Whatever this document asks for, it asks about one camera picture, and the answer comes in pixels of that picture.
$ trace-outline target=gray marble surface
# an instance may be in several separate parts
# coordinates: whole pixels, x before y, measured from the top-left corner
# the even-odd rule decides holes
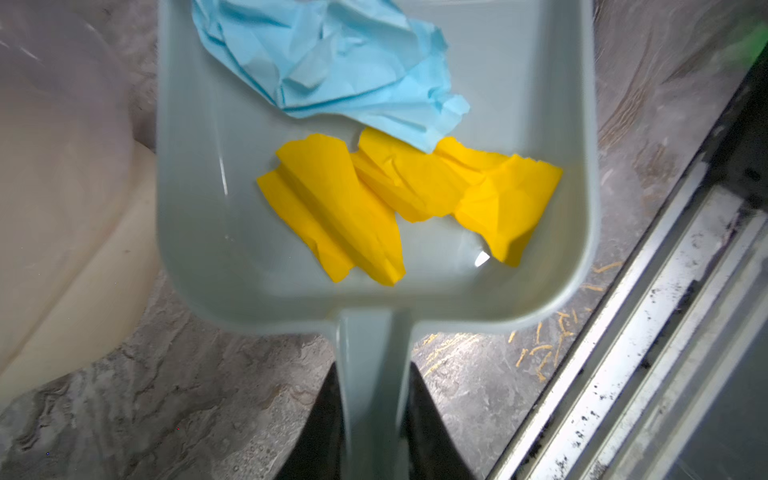
[[[155,2],[65,3],[125,63],[134,132],[154,146]],[[479,478],[736,89],[746,65],[734,45],[766,19],[764,4],[596,2],[603,223],[593,272],[561,308],[569,315],[562,326],[555,314],[514,336],[436,333],[414,346],[443,420]],[[0,478],[272,478],[332,361],[322,338],[245,337],[206,324],[161,274],[138,330],[120,348],[0,413]]]

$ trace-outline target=light blue paper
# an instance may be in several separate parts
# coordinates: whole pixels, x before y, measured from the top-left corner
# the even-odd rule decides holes
[[[447,44],[388,0],[193,0],[203,46],[295,118],[341,114],[427,153],[469,111]]]

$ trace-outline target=dustpan handle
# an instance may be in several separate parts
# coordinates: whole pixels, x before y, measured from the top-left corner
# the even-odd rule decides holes
[[[407,475],[401,432],[411,335],[408,313],[366,309],[340,314],[334,344],[344,415],[343,480]]]

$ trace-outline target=yellow crumpled paper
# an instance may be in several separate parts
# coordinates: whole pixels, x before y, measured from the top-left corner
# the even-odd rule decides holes
[[[562,169],[472,150],[447,137],[432,154],[372,128],[359,150],[321,134],[277,151],[282,164],[257,182],[334,282],[360,266],[392,286],[406,270],[395,212],[410,222],[453,214],[497,260],[520,263]]]

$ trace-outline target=gray dustpan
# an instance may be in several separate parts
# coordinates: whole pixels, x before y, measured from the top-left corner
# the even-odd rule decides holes
[[[482,239],[451,217],[399,219],[408,273],[397,286],[358,269],[332,283],[254,180],[285,142],[320,132],[355,150],[362,126],[287,117],[205,52],[190,0],[161,2],[157,229],[167,271],[192,310],[223,328],[332,341],[354,479],[394,476],[412,343],[540,321],[586,275],[600,221],[591,1],[400,6],[450,44],[453,90],[472,106],[454,136],[564,169],[519,268],[482,262]]]

